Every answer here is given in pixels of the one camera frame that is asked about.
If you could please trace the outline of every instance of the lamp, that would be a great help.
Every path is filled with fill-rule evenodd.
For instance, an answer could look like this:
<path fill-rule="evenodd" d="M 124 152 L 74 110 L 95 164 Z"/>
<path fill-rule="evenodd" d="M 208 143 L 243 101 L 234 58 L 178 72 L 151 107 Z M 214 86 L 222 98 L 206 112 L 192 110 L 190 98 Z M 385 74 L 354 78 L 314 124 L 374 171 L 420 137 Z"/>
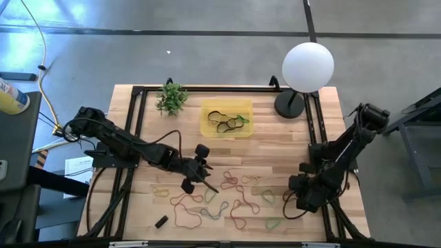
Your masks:
<path fill-rule="evenodd" d="M 297 92 L 310 93 L 325 86 L 334 72 L 334 59 L 326 47 L 306 42 L 291 49 L 282 64 L 282 75 L 293 91 L 280 93 L 274 108 L 284 118 L 302 114 L 305 104 Z"/>

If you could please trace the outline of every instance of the green rubber band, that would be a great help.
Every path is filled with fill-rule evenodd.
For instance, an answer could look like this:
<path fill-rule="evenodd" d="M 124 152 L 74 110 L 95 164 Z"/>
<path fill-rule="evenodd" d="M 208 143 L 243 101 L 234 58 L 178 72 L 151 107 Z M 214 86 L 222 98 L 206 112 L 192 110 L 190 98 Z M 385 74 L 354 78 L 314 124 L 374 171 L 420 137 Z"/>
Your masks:
<path fill-rule="evenodd" d="M 269 193 L 268 196 L 271 196 L 271 200 L 268 199 L 268 196 L 266 196 L 265 193 Z M 263 200 L 266 200 L 268 203 L 270 203 L 272 205 L 276 202 L 276 197 L 274 196 L 273 191 L 271 191 L 270 189 L 263 191 L 262 193 L 260 193 L 260 195 L 262 196 Z"/>
<path fill-rule="evenodd" d="M 212 191 L 210 188 L 207 188 L 207 189 L 205 190 L 205 194 L 204 194 L 204 201 L 205 201 L 206 203 L 210 203 L 210 202 L 213 200 L 213 198 L 216 196 L 216 192 L 212 191 L 212 192 L 213 192 L 213 196 L 212 196 L 209 200 L 207 200 L 207 192 L 208 192 L 209 190 Z"/>
<path fill-rule="evenodd" d="M 282 221 L 280 221 L 279 218 L 268 218 L 268 219 L 265 221 L 265 227 L 266 227 L 268 230 L 273 230 L 274 228 L 276 228 L 277 226 L 279 226 L 279 225 L 281 224 L 281 222 L 282 222 Z"/>
<path fill-rule="evenodd" d="M 229 204 L 227 201 L 224 201 L 222 204 L 220 204 L 220 209 L 219 209 L 219 213 L 216 214 L 215 216 L 212 216 L 212 214 L 208 211 L 208 209 L 206 208 L 202 208 L 200 213 L 203 216 L 209 216 L 211 219 L 213 220 L 218 220 L 219 218 L 221 218 L 222 216 L 222 211 L 226 210 L 229 207 Z"/>
<path fill-rule="evenodd" d="M 240 115 L 237 115 L 237 118 L 239 118 L 243 123 L 249 123 L 249 121 L 246 118 L 243 118 Z"/>

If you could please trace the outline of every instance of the green plant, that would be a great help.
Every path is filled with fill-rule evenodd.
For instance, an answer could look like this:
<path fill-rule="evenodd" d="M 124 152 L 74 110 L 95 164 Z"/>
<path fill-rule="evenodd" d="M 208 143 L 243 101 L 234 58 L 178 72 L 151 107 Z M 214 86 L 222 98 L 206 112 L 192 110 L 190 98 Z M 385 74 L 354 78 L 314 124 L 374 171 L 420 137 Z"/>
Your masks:
<path fill-rule="evenodd" d="M 161 111 L 161 115 L 164 112 L 168 112 L 169 116 L 176 116 L 179 110 L 183 110 L 182 106 L 188 99 L 188 93 L 182 90 L 182 85 L 178 83 L 164 84 L 156 97 L 158 103 L 156 103 L 156 109 Z"/>

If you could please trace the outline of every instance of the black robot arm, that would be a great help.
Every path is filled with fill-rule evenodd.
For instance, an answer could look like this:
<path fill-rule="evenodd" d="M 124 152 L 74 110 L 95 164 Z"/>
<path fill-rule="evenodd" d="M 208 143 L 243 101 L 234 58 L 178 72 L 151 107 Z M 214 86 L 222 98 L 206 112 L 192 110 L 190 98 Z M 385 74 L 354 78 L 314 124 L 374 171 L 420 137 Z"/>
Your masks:
<path fill-rule="evenodd" d="M 289 177 L 289 188 L 298 197 L 297 208 L 315 213 L 328 201 L 338 198 L 351 162 L 389 122 L 389 112 L 372 104 L 360 104 L 354 111 L 354 124 L 336 141 L 311 144 L 311 164 L 300 165 L 305 173 Z M 306 172 L 316 175 L 308 177 Z"/>
<path fill-rule="evenodd" d="M 139 156 L 153 167 L 184 175 L 182 188 L 188 194 L 191 194 L 194 189 L 191 182 L 205 183 L 217 192 L 215 188 L 205 182 L 205 177 L 210 175 L 207 169 L 211 169 L 211 167 L 207 165 L 205 160 L 209 149 L 203 145 L 198 145 L 196 148 L 195 158 L 183 158 L 179 150 L 169 145 L 157 143 L 159 141 L 145 142 L 107 120 L 101 110 L 91 107 L 81 107 L 75 118 L 66 123 L 65 128 L 67 126 L 70 126 L 73 136 L 84 135 L 99 139 L 109 147 L 114 156 L 120 159 L 129 160 L 134 156 Z M 100 153 L 102 151 L 88 152 L 91 156 L 99 156 Z"/>

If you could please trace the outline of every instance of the wooden table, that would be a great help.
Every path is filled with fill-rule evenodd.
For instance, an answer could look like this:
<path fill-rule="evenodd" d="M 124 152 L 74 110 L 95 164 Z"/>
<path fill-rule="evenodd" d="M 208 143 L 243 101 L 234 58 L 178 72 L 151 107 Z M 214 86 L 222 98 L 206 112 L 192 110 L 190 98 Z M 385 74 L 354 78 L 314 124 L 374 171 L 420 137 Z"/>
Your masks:
<path fill-rule="evenodd" d="M 116 85 L 110 103 L 108 118 L 119 127 L 124 127 L 127 116 L 130 92 L 133 85 Z M 239 207 L 234 210 L 236 217 L 243 217 L 247 221 L 244 230 L 235 228 L 233 220 L 229 217 L 235 199 L 241 199 L 241 194 L 234 188 L 221 190 L 210 204 L 195 203 L 189 198 L 183 202 L 190 212 L 199 214 L 201 208 L 207 207 L 212 213 L 217 213 L 221 203 L 226 200 L 229 207 L 218 220 L 202 216 L 202 225 L 196 229 L 176 227 L 174 224 L 174 207 L 170 205 L 170 196 L 183 193 L 180 188 L 183 177 L 179 174 L 162 172 L 150 167 L 142 161 L 136 169 L 134 182 L 130 195 L 125 224 L 125 240 L 237 240 L 237 241 L 325 241 L 325 231 L 320 210 L 313 214 L 307 213 L 297 220 L 285 220 L 282 214 L 282 194 L 287 190 L 288 178 L 298 174 L 298 165 L 308 161 L 307 146 L 310 143 L 305 111 L 295 119 L 284 119 L 274 110 L 274 99 L 277 93 L 210 93 L 191 92 L 185 103 L 184 111 L 178 116 L 161 116 L 155 110 L 156 96 L 150 93 L 147 96 L 147 105 L 143 118 L 141 138 L 152 141 L 170 130 L 178 129 L 183 135 L 183 155 L 194 156 L 194 149 L 202 143 L 211 150 L 207 161 L 214 168 L 207 181 L 220 189 L 224 181 L 223 173 L 230 171 L 233 176 L 257 176 L 259 190 L 270 189 L 276 195 L 276 202 L 271 205 L 256 192 L 251 193 L 252 184 L 244 185 L 245 197 L 248 201 L 258 203 L 260 212 L 253 214 L 250 207 Z M 201 101 L 203 99 L 251 99 L 254 108 L 254 134 L 249 138 L 205 138 L 199 131 L 199 117 L 201 114 Z M 340 102 L 335 87 L 324 87 L 320 90 L 320 101 L 325 120 L 326 131 L 330 141 L 339 137 L 345 131 Z M 316 122 L 314 104 L 313 115 Z M 139 101 L 136 103 L 135 112 L 138 112 Z M 136 123 L 136 115 L 132 122 L 132 132 Z M 320 135 L 316 130 L 318 142 Z M 163 140 L 164 144 L 177 147 L 178 136 L 171 135 Z M 93 225 L 109 204 L 110 194 L 114 181 L 115 169 L 108 169 L 96 183 L 90 203 L 91 225 Z M 353 175 L 349 175 L 350 189 L 340 197 L 342 208 L 359 230 L 369 236 L 369 229 L 362 204 L 360 189 Z M 153 189 L 169 189 L 169 197 L 153 195 Z M 196 186 L 194 195 L 204 194 L 206 187 L 203 184 Z M 179 225 L 196 225 L 197 216 L 186 214 L 178 205 Z M 336 234 L 335 215 L 329 207 L 333 231 Z M 119 218 L 119 208 L 115 212 L 112 234 L 116 230 Z M 293 216 L 301 213 L 295 208 L 295 201 L 287 206 L 287 215 Z M 162 217 L 168 216 L 169 220 L 160 228 L 154 224 Z M 282 222 L 277 228 L 268 230 L 265 221 L 268 218 L 279 218 Z M 85 211 L 81 218 L 78 235 L 84 234 Z"/>

